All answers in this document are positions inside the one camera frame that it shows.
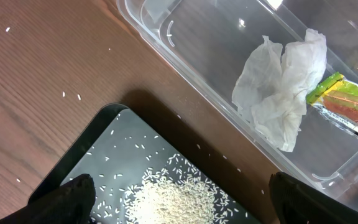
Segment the yellow green snack wrapper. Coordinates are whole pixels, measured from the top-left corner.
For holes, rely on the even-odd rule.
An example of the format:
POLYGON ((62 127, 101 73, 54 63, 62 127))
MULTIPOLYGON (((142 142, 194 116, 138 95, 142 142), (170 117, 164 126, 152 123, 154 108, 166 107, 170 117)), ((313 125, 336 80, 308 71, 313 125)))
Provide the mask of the yellow green snack wrapper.
POLYGON ((358 84, 336 72, 306 97, 306 102, 339 129, 358 139, 358 84))

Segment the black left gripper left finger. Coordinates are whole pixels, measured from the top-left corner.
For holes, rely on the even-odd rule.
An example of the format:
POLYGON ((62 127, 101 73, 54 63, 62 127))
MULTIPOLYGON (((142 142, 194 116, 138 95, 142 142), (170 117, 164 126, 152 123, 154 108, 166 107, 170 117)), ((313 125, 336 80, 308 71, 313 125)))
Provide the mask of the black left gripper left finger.
POLYGON ((0 219, 0 224, 85 224, 96 200, 93 178, 81 174, 24 208, 0 219))

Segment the pile of white rice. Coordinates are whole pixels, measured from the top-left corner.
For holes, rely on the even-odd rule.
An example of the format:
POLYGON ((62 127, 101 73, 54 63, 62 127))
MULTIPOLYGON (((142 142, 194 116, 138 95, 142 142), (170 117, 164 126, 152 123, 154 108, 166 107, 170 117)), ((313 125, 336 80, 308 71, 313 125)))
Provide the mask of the pile of white rice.
POLYGON ((214 194, 205 182, 148 180, 126 205, 128 223, 214 223, 214 194))

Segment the white tissue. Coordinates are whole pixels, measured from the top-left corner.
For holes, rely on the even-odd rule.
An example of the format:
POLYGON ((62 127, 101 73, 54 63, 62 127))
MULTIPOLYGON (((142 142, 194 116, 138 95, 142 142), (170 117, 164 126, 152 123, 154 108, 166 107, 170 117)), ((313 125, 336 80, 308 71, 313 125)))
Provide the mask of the white tissue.
POLYGON ((282 45, 263 39, 245 62, 232 102, 274 148, 292 152, 306 114, 306 96, 326 70, 326 37, 307 29, 302 42, 282 45))

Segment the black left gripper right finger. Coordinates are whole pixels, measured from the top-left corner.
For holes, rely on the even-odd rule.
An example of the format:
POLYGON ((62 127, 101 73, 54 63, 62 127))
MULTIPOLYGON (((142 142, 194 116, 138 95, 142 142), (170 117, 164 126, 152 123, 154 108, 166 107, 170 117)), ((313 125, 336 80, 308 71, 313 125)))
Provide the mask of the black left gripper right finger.
POLYGON ((280 223, 358 224, 358 212, 284 173, 270 176, 270 199, 280 223))

